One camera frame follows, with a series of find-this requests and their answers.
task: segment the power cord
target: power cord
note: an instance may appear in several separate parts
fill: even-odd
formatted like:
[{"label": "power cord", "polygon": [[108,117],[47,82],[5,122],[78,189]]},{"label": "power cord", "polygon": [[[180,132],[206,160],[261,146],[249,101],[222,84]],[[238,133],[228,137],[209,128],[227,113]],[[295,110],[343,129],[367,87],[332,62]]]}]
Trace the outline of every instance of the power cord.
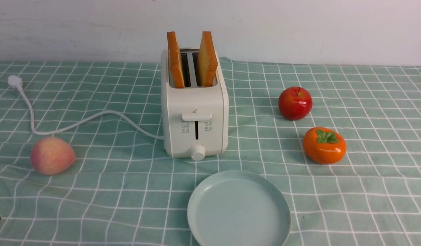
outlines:
[{"label": "power cord", "polygon": [[39,131],[36,131],[36,128],[34,127],[34,111],[33,111],[33,107],[31,106],[30,101],[28,100],[27,96],[25,95],[24,90],[22,88],[22,85],[23,85],[23,83],[22,83],[22,79],[20,77],[15,76],[15,75],[10,75],[9,76],[9,86],[12,87],[13,89],[18,90],[18,92],[20,93],[20,95],[22,95],[22,97],[24,98],[25,102],[27,103],[27,106],[28,106],[28,108],[30,110],[31,131],[34,134],[36,134],[36,135],[51,135],[51,134],[56,134],[56,133],[64,132],[64,131],[67,131],[69,129],[74,128],[75,126],[79,126],[79,125],[81,125],[81,124],[83,124],[83,123],[85,123],[85,122],[87,122],[89,120],[92,120],[93,118],[99,117],[101,115],[104,115],[104,114],[115,114],[115,115],[118,115],[118,116],[124,118],[128,123],[130,123],[136,129],[138,129],[138,131],[141,131],[143,134],[145,134],[145,135],[147,135],[149,137],[160,139],[160,140],[163,140],[164,139],[161,136],[156,136],[156,135],[153,135],[153,134],[151,134],[149,132],[144,131],[142,128],[140,128],[138,125],[136,125],[134,122],[132,122],[132,120],[130,120],[127,116],[123,115],[120,112],[112,111],[112,110],[105,110],[105,111],[96,113],[96,114],[92,115],[91,117],[87,117],[84,120],[81,120],[81,121],[79,121],[79,122],[77,122],[77,123],[75,123],[73,125],[67,126],[65,128],[62,128],[62,129],[58,129],[56,131],[50,131],[50,132],[39,132]]}]

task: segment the plate rim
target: plate rim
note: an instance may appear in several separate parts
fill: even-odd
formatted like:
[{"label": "plate rim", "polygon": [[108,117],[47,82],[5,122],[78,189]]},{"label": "plate rim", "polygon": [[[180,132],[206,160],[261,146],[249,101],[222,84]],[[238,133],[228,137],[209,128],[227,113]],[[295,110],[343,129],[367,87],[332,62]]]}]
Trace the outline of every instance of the plate rim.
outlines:
[{"label": "plate rim", "polygon": [[257,173],[253,173],[250,171],[245,171],[245,170],[240,170],[240,169],[235,169],[235,170],[225,170],[225,171],[220,171],[214,174],[211,174],[210,176],[208,176],[207,178],[205,178],[203,181],[201,181],[193,190],[189,201],[187,203],[187,224],[191,230],[191,233],[193,234],[193,237],[195,238],[195,240],[198,242],[198,244],[200,244],[201,246],[210,246],[207,245],[206,242],[203,241],[203,239],[200,237],[200,233],[198,231],[197,228],[194,228],[193,226],[191,226],[191,220],[192,220],[192,216],[194,216],[192,214],[192,203],[193,201],[200,196],[200,194],[202,194],[202,191],[204,191],[205,189],[202,189],[201,187],[208,187],[209,184],[212,184],[212,180],[216,179],[218,176],[224,176],[224,175],[231,175],[231,174],[241,174],[242,176],[250,176],[250,177],[254,177],[257,179],[261,179],[263,182],[265,182],[268,186],[275,188],[276,190],[278,190],[280,196],[280,199],[283,199],[284,203],[286,204],[287,210],[286,213],[288,215],[288,220],[287,220],[287,230],[284,232],[285,233],[285,238],[282,241],[282,245],[285,245],[286,241],[288,240],[289,234],[290,234],[290,228],[291,228],[291,224],[292,224],[292,219],[291,219],[291,210],[290,210],[290,206],[289,203],[287,201],[287,199],[285,198],[285,196],[282,194],[282,192],[280,191],[280,189],[273,184],[271,181],[269,181],[268,179],[266,179],[265,177],[262,177],[261,175],[257,174]]}]

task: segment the red apple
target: red apple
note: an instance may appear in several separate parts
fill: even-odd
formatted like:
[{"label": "red apple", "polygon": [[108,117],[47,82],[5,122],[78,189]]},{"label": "red apple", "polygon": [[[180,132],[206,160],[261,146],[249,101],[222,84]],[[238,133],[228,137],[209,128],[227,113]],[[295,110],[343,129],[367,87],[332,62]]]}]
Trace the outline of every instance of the red apple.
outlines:
[{"label": "red apple", "polygon": [[289,87],[279,96],[279,110],[288,120],[300,120],[312,109],[312,97],[302,87]]}]

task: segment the pink peach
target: pink peach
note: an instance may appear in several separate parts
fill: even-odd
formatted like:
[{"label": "pink peach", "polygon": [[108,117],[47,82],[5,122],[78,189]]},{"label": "pink peach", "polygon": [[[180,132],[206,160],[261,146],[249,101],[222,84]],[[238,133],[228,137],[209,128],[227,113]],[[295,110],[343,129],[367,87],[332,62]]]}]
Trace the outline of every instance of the pink peach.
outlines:
[{"label": "pink peach", "polygon": [[43,175],[56,175],[75,163],[72,147],[57,137],[44,137],[31,149],[30,161],[33,169]]}]

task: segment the bread slice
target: bread slice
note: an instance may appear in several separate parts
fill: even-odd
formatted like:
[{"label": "bread slice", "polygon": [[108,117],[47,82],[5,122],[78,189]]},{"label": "bread slice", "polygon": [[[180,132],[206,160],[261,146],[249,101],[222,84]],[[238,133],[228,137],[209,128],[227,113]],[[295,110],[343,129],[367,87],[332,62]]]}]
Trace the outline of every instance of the bread slice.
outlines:
[{"label": "bread slice", "polygon": [[174,84],[176,88],[184,88],[183,64],[176,33],[174,31],[168,32],[167,38],[169,69],[171,70]]},{"label": "bread slice", "polygon": [[215,48],[213,47],[212,33],[203,31],[200,49],[198,50],[198,78],[199,86],[210,87],[215,78],[218,61],[216,60]]}]

